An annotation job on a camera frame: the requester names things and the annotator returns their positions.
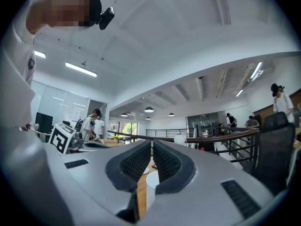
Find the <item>vent slot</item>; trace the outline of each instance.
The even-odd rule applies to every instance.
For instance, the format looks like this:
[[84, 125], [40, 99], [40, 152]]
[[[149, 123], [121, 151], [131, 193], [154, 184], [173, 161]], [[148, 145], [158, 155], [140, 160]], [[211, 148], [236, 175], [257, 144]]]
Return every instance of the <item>vent slot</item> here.
[[67, 169], [70, 169], [70, 168], [75, 168], [75, 167], [79, 167], [79, 166], [82, 166], [82, 165], [85, 165], [85, 164], [88, 164], [89, 162], [85, 159], [83, 160], [78, 160], [78, 161], [72, 161], [72, 162], [68, 162], [68, 163], [65, 163], [65, 166]]
[[251, 217], [261, 209], [235, 180], [223, 182], [221, 185], [244, 218]]

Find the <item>ceiling light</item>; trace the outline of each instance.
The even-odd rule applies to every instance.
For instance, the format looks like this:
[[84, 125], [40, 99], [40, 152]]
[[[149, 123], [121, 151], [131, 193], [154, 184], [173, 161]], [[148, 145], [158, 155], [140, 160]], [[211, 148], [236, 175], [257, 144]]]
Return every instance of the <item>ceiling light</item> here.
[[[53, 99], [57, 99], [57, 100], [62, 100], [62, 99], [59, 99], [59, 98], [56, 98], [56, 97], [52, 97]], [[62, 100], [62, 101], [64, 101], [64, 100]]]
[[80, 105], [80, 106], [84, 106], [84, 107], [86, 107], [85, 105], [81, 105], [81, 104], [77, 104], [77, 103], [74, 103], [75, 105]]
[[144, 111], [147, 113], [151, 113], [151, 112], [154, 112], [154, 109], [151, 107], [146, 107]]
[[77, 70], [77, 71], [80, 71], [80, 72], [86, 73], [86, 74], [88, 74], [88, 75], [91, 75], [91, 76], [93, 76], [93, 77], [96, 77], [96, 76], [97, 76], [97, 74], [94, 73], [94, 72], [92, 72], [92, 71], [86, 70], [86, 69], [81, 68], [81, 67], [78, 67], [78, 66], [76, 66], [76, 65], [72, 65], [72, 64], [67, 63], [67, 62], [66, 62], [66, 66], [69, 67], [69, 68], [71, 68], [71, 69], [75, 69], [75, 70]]
[[40, 53], [40, 52], [38, 52], [38, 51], [34, 51], [34, 54], [35, 54], [36, 56], [39, 56], [39, 57], [42, 57], [42, 58], [46, 58], [46, 54], [44, 54], [44, 53]]
[[239, 96], [239, 95], [241, 94], [241, 92], [243, 92], [243, 91], [244, 91], [244, 90], [241, 89], [241, 90], [239, 91], [239, 93], [236, 95], [236, 97]]
[[251, 80], [255, 77], [255, 75], [257, 74], [257, 72], [258, 72], [261, 65], [262, 65], [262, 62], [259, 62], [256, 69], [254, 70], [253, 74], [250, 77]]
[[79, 110], [85, 111], [85, 109], [80, 109], [80, 108], [76, 108], [76, 107], [74, 109], [79, 109]]

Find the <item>wooden handrail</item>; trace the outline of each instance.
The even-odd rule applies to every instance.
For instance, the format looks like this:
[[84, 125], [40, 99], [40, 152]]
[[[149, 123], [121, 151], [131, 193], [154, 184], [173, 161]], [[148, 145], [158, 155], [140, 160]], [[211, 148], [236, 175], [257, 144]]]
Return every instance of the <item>wooden handrail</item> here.
[[[187, 138], [187, 143], [219, 142], [219, 141], [227, 141], [227, 140], [236, 140], [236, 139], [240, 139], [243, 137], [249, 137], [249, 136], [255, 135], [259, 131], [259, 129], [257, 129], [257, 128], [235, 128], [235, 127], [224, 127], [224, 128], [236, 130], [236, 131], [241, 130], [241, 131], [236, 134], [230, 134], [230, 135], [218, 136], [218, 137]], [[147, 136], [141, 136], [141, 135], [126, 134], [126, 133], [122, 133], [122, 132], [115, 132], [115, 131], [111, 131], [111, 130], [109, 130], [108, 132], [114, 133], [117, 135], [123, 135], [123, 136], [132, 137], [132, 138], [140, 138], [140, 139], [145, 139], [145, 140], [157, 139], [157, 140], [164, 140], [164, 141], [170, 141], [170, 142], [174, 141], [174, 138], [172, 138], [172, 137], [147, 137]]]

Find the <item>wooden floor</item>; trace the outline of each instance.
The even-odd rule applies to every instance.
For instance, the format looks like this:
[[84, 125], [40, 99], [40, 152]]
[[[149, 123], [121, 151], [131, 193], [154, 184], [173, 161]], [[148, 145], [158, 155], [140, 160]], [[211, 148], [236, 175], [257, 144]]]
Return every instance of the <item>wooden floor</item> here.
[[[151, 157], [150, 163], [148, 165], [148, 168], [150, 169], [149, 173], [156, 171], [156, 169], [152, 168], [151, 166], [154, 165], [154, 161]], [[146, 176], [149, 174], [144, 174], [140, 178], [138, 182], [138, 188], [137, 188], [137, 198], [138, 198], [138, 209], [139, 209], [139, 215], [142, 218], [143, 215], [146, 213]]]

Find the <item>chair backrest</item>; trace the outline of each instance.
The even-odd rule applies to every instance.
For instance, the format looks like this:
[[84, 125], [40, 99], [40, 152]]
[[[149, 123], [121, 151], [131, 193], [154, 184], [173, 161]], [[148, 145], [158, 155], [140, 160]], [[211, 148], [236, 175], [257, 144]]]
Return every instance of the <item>chair backrest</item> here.
[[258, 134], [258, 163], [252, 174], [267, 180], [285, 180], [289, 173], [294, 137], [293, 123], [262, 130]]
[[286, 114], [284, 112], [278, 112], [269, 115], [264, 119], [264, 125], [262, 127], [262, 130], [271, 131], [271, 130], [275, 130], [277, 126], [287, 125], [287, 124], [288, 124], [288, 120]]

